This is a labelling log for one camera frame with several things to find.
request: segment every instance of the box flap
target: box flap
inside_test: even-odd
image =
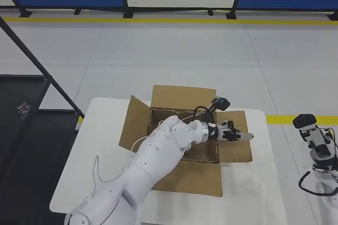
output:
[[[180,161],[153,189],[220,197],[223,195],[220,164]]]
[[[224,120],[234,121],[234,127],[242,132],[248,132],[247,119],[244,111],[217,112],[217,123]],[[219,162],[246,163],[253,160],[250,141],[218,141]]]
[[[146,136],[146,131],[148,130],[149,115],[150,107],[141,102],[133,95],[130,96],[130,102],[128,105],[128,110],[126,112],[119,146],[130,150],[134,142],[136,142],[139,138]],[[140,143],[138,143],[134,147],[134,152],[137,151],[139,146]]]
[[[215,89],[154,85],[151,107],[194,110],[209,106],[215,96]]]

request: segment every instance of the cable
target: cable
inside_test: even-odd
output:
[[[299,179],[299,182],[298,182],[298,186],[300,187],[300,189],[302,189],[303,191],[307,192],[307,193],[310,193],[312,195],[316,195],[316,196],[335,196],[336,194],[338,194],[338,185],[337,187],[334,189],[334,191],[332,193],[317,193],[317,192],[313,192],[313,191],[310,191],[306,188],[304,188],[302,186],[302,183],[304,181],[304,179],[310,174],[310,172],[312,171],[313,169],[309,169],[300,179]]]
[[[164,122],[164,120],[159,121],[158,127],[160,127],[160,125],[161,125],[163,122]],[[141,140],[143,140],[143,139],[146,139],[147,137],[150,137],[151,135],[152,135],[152,134],[150,134],[150,135],[148,135],[148,136],[145,136],[145,137],[141,137],[141,138],[139,138],[138,140],[136,140],[136,141],[134,142],[134,144],[131,146],[130,151],[133,151],[134,146],[135,146],[139,141],[141,141]]]
[[[335,155],[337,156],[338,145],[337,145],[337,143],[336,143],[336,133],[334,132],[334,129],[333,129],[333,128],[329,127],[328,129],[333,131],[333,136],[331,136],[331,139],[332,139],[333,142],[334,142],[334,152],[335,152]]]
[[[195,115],[193,114],[193,115],[190,115],[190,116],[188,116],[188,117],[186,117],[186,118],[184,118],[184,119],[182,119],[181,121],[184,121],[184,120],[187,120],[187,119],[189,119],[189,118],[191,118],[192,116],[198,116],[198,115],[200,115],[200,114],[202,114],[202,113],[205,113],[206,111],[200,111],[200,112],[198,112],[198,113],[196,113]]]
[[[197,106],[194,109],[192,121],[195,120],[195,115],[197,114],[198,109],[205,109],[206,112],[209,112],[208,108],[206,108],[205,106]]]
[[[136,140],[136,141],[134,142],[134,144],[131,146],[130,151],[133,151],[134,146],[135,146],[139,141],[141,141],[141,140],[143,140],[143,139],[146,139],[147,137],[148,137],[148,136],[141,137],[141,138],[139,138],[138,140]]]
[[[195,116],[198,116],[198,115],[200,115],[200,114],[202,114],[202,113],[205,113],[205,111],[200,111],[200,112],[198,112]],[[190,115],[190,116],[188,116],[188,117],[182,119],[181,121],[187,120],[187,119],[189,119],[189,118],[192,117],[192,116],[193,116],[193,115]]]
[[[118,176],[116,176],[115,178],[110,179],[110,180],[108,180],[108,181],[103,181],[103,179],[101,178],[100,173],[99,173],[99,155],[96,155],[95,160],[94,160],[94,166],[93,166],[93,168],[92,168],[92,178],[93,178],[93,180],[94,180],[94,190],[96,190],[95,166],[96,166],[96,174],[97,174],[97,177],[99,178],[99,180],[100,180],[101,183],[109,183],[110,181],[115,180],[115,179],[118,178],[121,174],[124,173],[124,169],[123,169],[123,171],[122,171]]]

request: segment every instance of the white wall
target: white wall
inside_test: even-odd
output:
[[[11,0],[0,0],[0,6],[14,6]]]
[[[234,0],[128,0],[131,7],[209,7],[231,8]]]

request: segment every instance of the blue wall panel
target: blue wall panel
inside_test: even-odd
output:
[[[88,7],[122,7],[123,0],[19,0],[22,6],[88,6]]]
[[[238,8],[338,9],[338,0],[239,0]]]

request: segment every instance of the white cable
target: white cable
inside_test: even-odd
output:
[[[158,127],[160,127],[160,125],[161,125],[163,122],[164,122],[164,120],[159,121]],[[152,134],[150,134],[149,136],[141,137],[141,138],[139,138],[138,140],[136,140],[136,141],[134,142],[134,144],[131,146],[130,151],[133,151],[134,146],[135,146],[139,141],[141,141],[141,140],[143,140],[143,139],[145,139],[145,138],[147,138],[147,137],[150,137],[151,135],[152,135]]]
[[[141,138],[139,138],[138,140],[136,140],[136,142],[134,142],[134,144],[131,146],[131,149],[130,149],[130,151],[133,151],[133,149],[134,149],[134,146],[139,142],[139,141],[141,141],[141,140],[143,140],[143,139],[146,139],[148,136],[145,136],[145,137],[141,137]]]
[[[205,112],[205,111],[199,111],[198,113],[196,113],[196,115],[195,115],[195,116],[198,116],[198,115],[200,115],[200,114],[201,114],[201,113],[203,113],[203,112]],[[191,116],[188,116],[188,117],[186,117],[186,118],[182,119],[181,121],[187,120],[187,119],[189,119],[189,118],[191,118],[191,117],[193,117],[193,115],[191,115]]]
[[[97,177],[99,178],[99,180],[100,180],[101,183],[109,183],[110,181],[115,180],[115,179],[118,178],[122,173],[124,173],[124,169],[123,169],[123,171],[122,171],[118,176],[116,176],[115,178],[110,179],[110,180],[108,180],[108,181],[103,181],[103,179],[100,177],[100,173],[99,173],[99,155],[96,155],[95,160],[94,160],[94,166],[93,166],[93,168],[92,168],[92,178],[93,178],[93,180],[94,180],[94,190],[96,190],[95,166],[96,166],[96,174],[97,174]]]
[[[199,112],[196,113],[195,116],[198,116],[198,115],[200,115],[200,114],[202,114],[202,113],[205,113],[205,112],[206,112],[206,111],[199,111]],[[190,116],[188,116],[188,117],[182,119],[181,121],[187,120],[187,119],[189,119],[189,118],[191,118],[191,117],[193,117],[193,115],[190,115]]]

